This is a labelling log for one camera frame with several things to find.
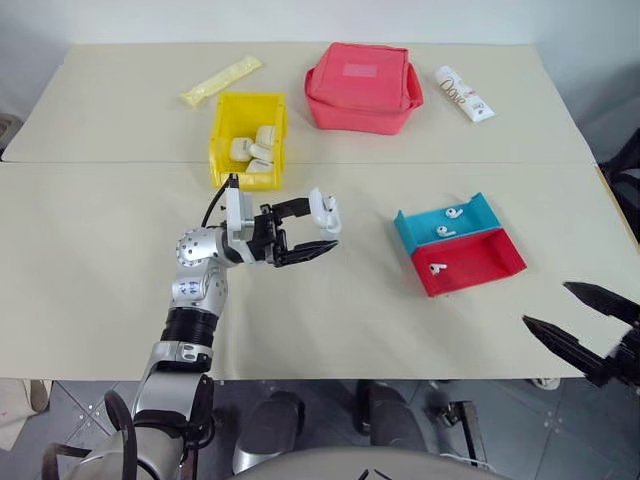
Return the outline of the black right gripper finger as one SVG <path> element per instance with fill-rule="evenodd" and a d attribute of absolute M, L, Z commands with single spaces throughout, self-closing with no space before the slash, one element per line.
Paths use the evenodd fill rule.
<path fill-rule="evenodd" d="M 582 372 L 595 386 L 604 386 L 616 378 L 618 371 L 614 366 L 614 357 L 618 347 L 613 347 L 605 357 L 601 357 L 556 325 L 527 315 L 524 315 L 522 320 L 528 330 L 549 351 Z"/>
<path fill-rule="evenodd" d="M 639 305 L 604 287 L 567 281 L 563 286 L 576 298 L 599 313 L 612 316 L 630 326 L 639 325 Z"/>

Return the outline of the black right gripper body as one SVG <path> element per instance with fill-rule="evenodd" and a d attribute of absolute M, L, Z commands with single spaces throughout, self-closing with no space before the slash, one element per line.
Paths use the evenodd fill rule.
<path fill-rule="evenodd" d="M 610 352 L 607 360 L 609 380 L 617 380 L 625 385 L 639 386 L 639 323 L 622 337 Z"/>

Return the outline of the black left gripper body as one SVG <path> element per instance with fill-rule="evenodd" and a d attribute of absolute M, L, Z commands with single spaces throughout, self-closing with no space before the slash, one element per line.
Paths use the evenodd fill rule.
<path fill-rule="evenodd" d="M 253 236 L 249 250 L 256 261 L 264 261 L 275 267 L 289 264 L 286 232 L 281 228 L 283 219 L 289 215 L 284 202 L 263 204 L 254 217 Z"/>

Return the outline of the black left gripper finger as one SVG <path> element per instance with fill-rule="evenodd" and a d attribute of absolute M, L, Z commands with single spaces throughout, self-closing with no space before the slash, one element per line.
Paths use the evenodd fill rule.
<path fill-rule="evenodd" d="M 308 197 L 298 197 L 272 205 L 272 212 L 279 222 L 288 217 L 304 217 L 311 214 Z"/>
<path fill-rule="evenodd" d="M 276 268 L 311 261 L 338 245 L 337 240 L 319 240 L 287 247 L 285 240 L 279 240 L 273 247 L 273 265 Z"/>

